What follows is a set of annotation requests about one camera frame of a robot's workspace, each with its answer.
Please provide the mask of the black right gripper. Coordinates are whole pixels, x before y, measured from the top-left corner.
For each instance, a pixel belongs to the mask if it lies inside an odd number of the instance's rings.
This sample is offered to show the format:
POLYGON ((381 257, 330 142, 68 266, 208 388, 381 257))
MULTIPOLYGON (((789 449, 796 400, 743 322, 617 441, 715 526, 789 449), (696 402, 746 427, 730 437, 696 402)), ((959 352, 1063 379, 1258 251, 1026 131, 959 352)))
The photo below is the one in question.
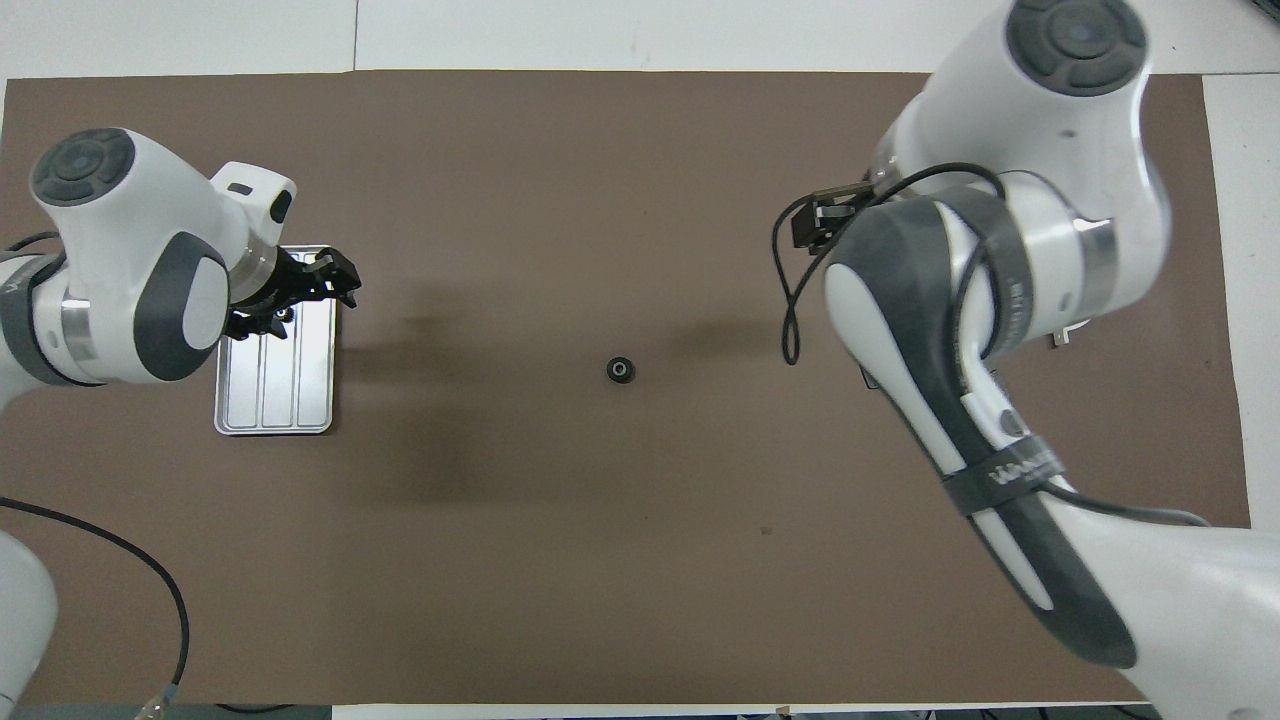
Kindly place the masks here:
POLYGON ((828 245, 838 228, 850 231, 881 199, 874 193, 858 195, 841 202, 805 202, 791 215, 791 238, 795 249, 818 252, 828 245))

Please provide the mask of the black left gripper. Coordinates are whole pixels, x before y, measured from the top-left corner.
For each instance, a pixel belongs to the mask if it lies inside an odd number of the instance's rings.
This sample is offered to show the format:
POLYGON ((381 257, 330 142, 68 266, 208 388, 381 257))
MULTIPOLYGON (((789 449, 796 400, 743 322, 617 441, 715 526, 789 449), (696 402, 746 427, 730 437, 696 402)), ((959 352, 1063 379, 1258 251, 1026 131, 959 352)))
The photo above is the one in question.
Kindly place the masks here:
POLYGON ((275 249, 269 273, 251 277, 244 297, 230 301, 225 337, 246 341, 250 336, 287 340, 285 325, 292 322, 292 309, 303 302, 334 299, 347 307, 356 307, 355 293, 361 278, 355 264, 337 249, 321 249, 307 265, 284 249, 275 249))

